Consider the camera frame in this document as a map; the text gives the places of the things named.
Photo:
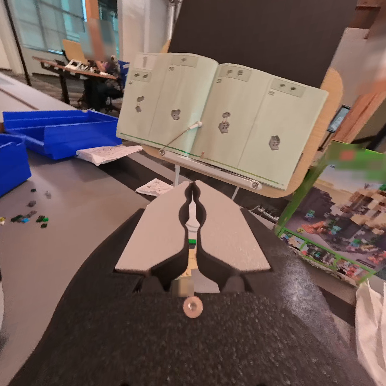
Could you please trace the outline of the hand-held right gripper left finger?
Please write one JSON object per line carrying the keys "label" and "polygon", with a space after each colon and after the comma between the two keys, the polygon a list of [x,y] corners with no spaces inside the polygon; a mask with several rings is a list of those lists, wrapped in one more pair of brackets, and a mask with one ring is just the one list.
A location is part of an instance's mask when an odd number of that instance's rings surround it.
{"label": "hand-held right gripper left finger", "polygon": [[190,182],[182,182],[147,205],[115,265],[117,272],[149,274],[152,268],[182,251],[187,220],[181,223],[179,213],[183,205],[190,204],[186,196],[190,187]]}

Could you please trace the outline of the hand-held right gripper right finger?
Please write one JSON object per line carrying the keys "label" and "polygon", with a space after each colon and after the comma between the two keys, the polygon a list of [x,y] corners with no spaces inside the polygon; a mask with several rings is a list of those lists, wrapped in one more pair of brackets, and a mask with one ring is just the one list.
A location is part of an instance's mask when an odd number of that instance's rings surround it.
{"label": "hand-held right gripper right finger", "polygon": [[202,181],[193,188],[203,252],[240,273],[268,271],[270,264],[239,205]]}

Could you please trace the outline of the pale green instruction booklet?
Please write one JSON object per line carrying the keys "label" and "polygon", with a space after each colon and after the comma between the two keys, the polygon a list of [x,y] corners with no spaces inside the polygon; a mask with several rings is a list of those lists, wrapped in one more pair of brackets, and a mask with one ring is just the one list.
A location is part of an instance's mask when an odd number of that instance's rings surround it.
{"label": "pale green instruction booklet", "polygon": [[117,137],[286,190],[328,92],[187,53],[138,53]]}

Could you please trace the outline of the wire page holder white tip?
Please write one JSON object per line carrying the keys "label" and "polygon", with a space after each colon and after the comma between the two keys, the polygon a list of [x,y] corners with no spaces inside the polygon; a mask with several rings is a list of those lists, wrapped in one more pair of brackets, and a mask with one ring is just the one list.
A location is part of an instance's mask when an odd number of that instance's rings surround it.
{"label": "wire page holder white tip", "polygon": [[189,126],[186,130],[182,131],[177,136],[175,136],[165,146],[163,146],[161,149],[159,149],[159,151],[158,151],[159,155],[164,156],[165,153],[166,153],[166,148],[170,147],[170,145],[173,144],[173,142],[175,142],[177,139],[179,139],[182,135],[186,134],[187,132],[189,132],[191,130],[195,130],[195,129],[198,129],[198,128],[201,128],[201,127],[202,127],[202,122],[201,121],[195,122],[193,125]]}

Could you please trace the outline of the grey desk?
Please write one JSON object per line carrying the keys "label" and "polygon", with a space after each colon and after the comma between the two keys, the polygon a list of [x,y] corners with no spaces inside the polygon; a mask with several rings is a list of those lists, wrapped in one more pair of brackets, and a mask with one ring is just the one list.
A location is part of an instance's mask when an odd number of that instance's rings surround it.
{"label": "grey desk", "polygon": [[[1,74],[21,92],[20,100],[1,94],[1,109],[22,111],[29,105],[63,110],[66,107],[14,78]],[[71,279],[86,258],[149,201],[124,186],[104,171],[75,158],[53,161],[28,151],[32,177],[1,198],[1,274],[5,295],[5,317],[1,330],[1,385],[8,385],[36,348],[55,307]],[[49,217],[47,230],[39,224],[11,223],[10,217],[24,213],[27,201],[36,200],[37,209]],[[316,312],[303,319],[322,342],[345,358],[351,368],[356,355],[338,332],[342,327],[351,333],[345,321],[333,316],[324,292],[316,286],[305,263],[287,251],[283,295],[299,295],[302,308],[295,303],[291,310]]]}

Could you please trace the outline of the cluttered wooden office desk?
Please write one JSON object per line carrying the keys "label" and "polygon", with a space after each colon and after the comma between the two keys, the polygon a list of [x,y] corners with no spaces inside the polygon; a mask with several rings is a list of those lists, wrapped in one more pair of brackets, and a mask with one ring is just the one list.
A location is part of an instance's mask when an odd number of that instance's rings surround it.
{"label": "cluttered wooden office desk", "polygon": [[123,91],[120,79],[116,76],[101,72],[100,70],[94,70],[93,67],[88,67],[85,70],[80,68],[85,68],[86,66],[83,63],[80,63],[77,66],[74,65],[61,65],[58,64],[56,60],[48,60],[41,57],[32,57],[33,60],[36,60],[40,63],[41,68],[52,73],[55,73],[59,76],[61,92],[63,97],[63,102],[70,105],[70,96],[67,88],[66,79],[74,80],[90,80],[90,79],[102,79],[102,80],[112,80],[118,85],[118,89]]}

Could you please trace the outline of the white power strip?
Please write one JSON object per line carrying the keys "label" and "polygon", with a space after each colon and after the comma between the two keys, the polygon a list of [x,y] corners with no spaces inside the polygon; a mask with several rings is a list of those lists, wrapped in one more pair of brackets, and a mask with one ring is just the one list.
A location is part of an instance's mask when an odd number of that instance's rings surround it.
{"label": "white power strip", "polygon": [[264,208],[262,205],[258,205],[254,211],[258,216],[261,216],[262,218],[276,224],[279,219],[279,212],[276,208]]}

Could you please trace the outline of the green toy brick set box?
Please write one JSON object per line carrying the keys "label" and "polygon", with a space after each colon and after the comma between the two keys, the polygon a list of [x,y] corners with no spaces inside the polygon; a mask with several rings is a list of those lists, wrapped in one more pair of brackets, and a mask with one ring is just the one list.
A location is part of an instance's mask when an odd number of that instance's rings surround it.
{"label": "green toy brick set box", "polygon": [[275,233],[311,265],[359,286],[385,280],[385,153],[331,142],[279,217]]}

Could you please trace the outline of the scattered small toy bricks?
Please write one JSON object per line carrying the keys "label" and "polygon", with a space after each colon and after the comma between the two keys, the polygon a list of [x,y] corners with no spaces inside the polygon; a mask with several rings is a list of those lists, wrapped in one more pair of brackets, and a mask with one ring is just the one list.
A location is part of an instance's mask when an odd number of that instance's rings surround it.
{"label": "scattered small toy bricks", "polygon": [[1,216],[0,226],[4,226],[7,223],[28,224],[35,222],[40,226],[41,229],[47,228],[49,217],[47,215],[38,213],[38,210],[35,209],[37,204],[38,202],[35,199],[31,199],[26,205],[26,208],[29,209],[28,212],[17,214],[11,218]]}

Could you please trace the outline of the blue plastic bin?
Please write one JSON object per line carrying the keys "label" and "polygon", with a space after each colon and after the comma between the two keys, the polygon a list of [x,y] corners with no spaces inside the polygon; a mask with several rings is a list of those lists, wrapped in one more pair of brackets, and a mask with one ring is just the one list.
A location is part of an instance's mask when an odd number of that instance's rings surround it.
{"label": "blue plastic bin", "polygon": [[22,138],[0,135],[0,196],[7,194],[32,176],[27,148]]}
{"label": "blue plastic bin", "polygon": [[118,118],[94,110],[3,112],[7,134],[52,160],[75,156],[78,150],[120,145],[117,123]]}

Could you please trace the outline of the torn white printed paper bag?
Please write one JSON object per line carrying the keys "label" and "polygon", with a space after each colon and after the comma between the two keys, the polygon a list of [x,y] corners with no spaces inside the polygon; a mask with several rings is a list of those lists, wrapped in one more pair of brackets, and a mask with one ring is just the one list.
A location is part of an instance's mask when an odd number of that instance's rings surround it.
{"label": "torn white printed paper bag", "polygon": [[376,291],[370,280],[356,292],[355,342],[359,363],[375,382],[386,385],[386,297],[385,283]]}

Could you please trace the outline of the black panel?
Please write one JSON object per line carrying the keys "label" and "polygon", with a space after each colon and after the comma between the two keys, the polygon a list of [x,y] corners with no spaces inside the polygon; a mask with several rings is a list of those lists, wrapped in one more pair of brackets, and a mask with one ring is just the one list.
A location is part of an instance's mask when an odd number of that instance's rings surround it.
{"label": "black panel", "polygon": [[320,88],[355,0],[184,0],[169,52]]}

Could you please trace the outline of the large window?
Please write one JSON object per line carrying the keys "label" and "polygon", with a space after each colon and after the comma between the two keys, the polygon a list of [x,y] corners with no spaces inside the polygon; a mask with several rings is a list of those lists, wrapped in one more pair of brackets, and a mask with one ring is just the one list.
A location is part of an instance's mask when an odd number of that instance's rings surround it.
{"label": "large window", "polygon": [[101,20],[105,42],[108,39],[114,42],[114,51],[119,54],[117,1],[12,0],[7,3],[25,48],[59,53],[65,49],[63,40],[85,44],[87,22],[93,18]]}

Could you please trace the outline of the small wall tablet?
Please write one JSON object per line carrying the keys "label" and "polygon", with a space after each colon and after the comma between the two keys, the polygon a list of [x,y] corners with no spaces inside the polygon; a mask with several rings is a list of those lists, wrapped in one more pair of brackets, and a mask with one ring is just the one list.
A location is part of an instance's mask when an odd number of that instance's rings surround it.
{"label": "small wall tablet", "polygon": [[327,132],[335,133],[346,118],[347,114],[350,112],[350,110],[351,108],[349,106],[342,105],[331,120],[327,128]]}

